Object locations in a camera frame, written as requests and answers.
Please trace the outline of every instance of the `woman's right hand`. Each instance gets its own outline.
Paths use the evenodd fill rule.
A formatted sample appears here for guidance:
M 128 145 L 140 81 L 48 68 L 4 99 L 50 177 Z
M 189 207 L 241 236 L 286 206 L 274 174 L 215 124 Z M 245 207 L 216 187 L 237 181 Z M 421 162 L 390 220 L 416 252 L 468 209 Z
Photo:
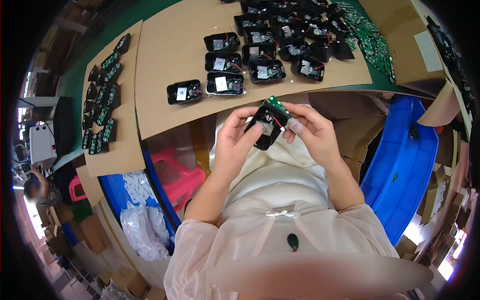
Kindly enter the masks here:
M 307 146 L 310 156 L 317 164 L 325 170 L 335 168 L 342 158 L 332 122 L 310 106 L 287 102 L 282 104 L 294 117 L 289 120 L 290 129 L 283 133 L 287 143 L 292 143 L 297 135 Z

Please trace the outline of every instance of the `white machine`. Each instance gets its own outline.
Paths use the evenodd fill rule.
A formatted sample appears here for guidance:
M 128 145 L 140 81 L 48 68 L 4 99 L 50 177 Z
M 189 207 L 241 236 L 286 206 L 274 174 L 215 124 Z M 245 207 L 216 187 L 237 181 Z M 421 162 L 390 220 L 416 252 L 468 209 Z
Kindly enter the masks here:
M 30 127 L 30 158 L 32 164 L 57 157 L 55 139 L 46 124 Z

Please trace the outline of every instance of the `pink plastic stool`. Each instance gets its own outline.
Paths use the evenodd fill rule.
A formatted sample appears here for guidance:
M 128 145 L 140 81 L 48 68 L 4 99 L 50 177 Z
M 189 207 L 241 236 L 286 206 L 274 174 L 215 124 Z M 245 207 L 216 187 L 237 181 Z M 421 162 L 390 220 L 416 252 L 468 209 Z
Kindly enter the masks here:
M 181 203 L 173 207 L 175 212 L 179 212 L 185 208 L 187 201 L 191 199 L 195 189 L 205 180 L 205 172 L 200 168 L 194 170 L 187 169 L 173 158 L 172 153 L 174 151 L 175 149 L 166 147 L 162 151 L 151 155 L 151 158 L 153 163 L 159 162 L 160 160 L 165 161 L 180 173 L 180 178 L 172 183 L 163 185 L 163 189 L 170 203 L 174 203 L 183 196 Z
M 70 198 L 72 199 L 72 202 L 80 201 L 87 198 L 87 195 L 85 195 L 85 191 L 82 187 L 82 184 L 80 183 L 80 179 L 78 178 L 78 176 L 75 176 L 72 181 L 70 181 L 68 189 L 70 191 Z M 77 196 L 75 192 L 81 192 L 82 195 Z

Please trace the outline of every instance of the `hand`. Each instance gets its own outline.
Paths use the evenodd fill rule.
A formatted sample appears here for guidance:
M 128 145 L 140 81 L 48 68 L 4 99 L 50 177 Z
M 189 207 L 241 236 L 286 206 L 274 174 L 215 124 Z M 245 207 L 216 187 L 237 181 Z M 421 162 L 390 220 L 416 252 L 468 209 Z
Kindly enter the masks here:
M 262 135 L 261 124 L 253 125 L 245 134 L 246 120 L 257 111 L 257 107 L 234 110 L 218 131 L 215 150 L 215 165 L 212 173 L 230 183 L 240 174 L 247 154 Z
M 297 135 L 305 143 L 310 156 L 317 164 L 325 170 L 335 168 L 342 158 L 332 122 L 309 106 L 286 102 L 282 104 L 295 118 L 289 120 L 290 129 L 283 133 L 287 143 L 292 143 Z

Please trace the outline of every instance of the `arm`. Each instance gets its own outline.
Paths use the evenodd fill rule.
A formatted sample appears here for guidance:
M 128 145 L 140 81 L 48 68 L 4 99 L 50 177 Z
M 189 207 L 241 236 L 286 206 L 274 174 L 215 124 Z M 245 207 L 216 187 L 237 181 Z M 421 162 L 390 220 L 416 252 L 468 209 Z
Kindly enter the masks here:
M 32 170 L 32 173 L 40 181 L 40 184 L 42 185 L 42 190 L 40 192 L 42 193 L 42 196 L 45 198 L 47 196 L 48 187 L 50 185 L 48 183 L 48 180 L 45 178 L 45 176 L 43 176 L 42 173 L 38 172 L 37 169 L 34 166 L 31 166 L 30 169 Z
M 288 143 L 295 135 L 302 139 L 313 160 L 325 168 L 330 200 L 336 210 L 365 203 L 360 186 L 338 150 L 335 130 L 330 120 L 309 106 L 282 103 L 295 119 L 283 137 Z
M 262 134 L 261 124 L 255 124 L 243 133 L 247 126 L 245 121 L 257 109 L 234 110 L 218 131 L 214 169 L 188 205 L 185 219 L 195 218 L 210 224 L 216 224 L 220 219 L 230 184 L 240 174 L 247 154 Z

